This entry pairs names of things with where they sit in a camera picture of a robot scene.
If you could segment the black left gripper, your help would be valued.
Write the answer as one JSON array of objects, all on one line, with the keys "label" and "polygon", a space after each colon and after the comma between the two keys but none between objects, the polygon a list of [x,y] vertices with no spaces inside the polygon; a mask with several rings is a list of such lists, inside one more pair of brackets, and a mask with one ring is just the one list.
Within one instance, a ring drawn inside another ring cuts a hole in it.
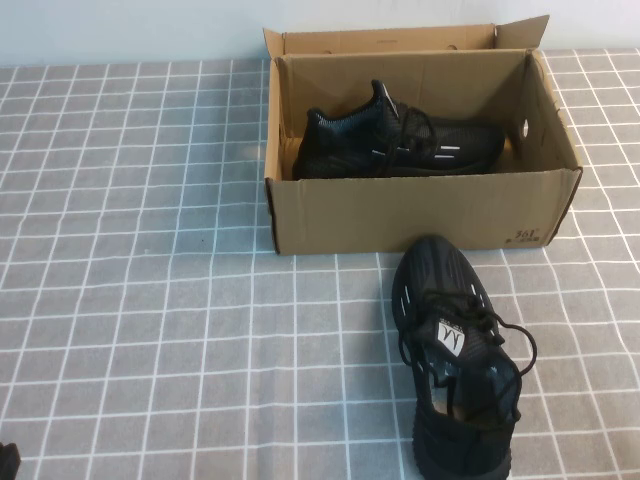
[{"label": "black left gripper", "polygon": [[0,480],[15,480],[18,470],[19,451],[16,444],[0,444]]}]

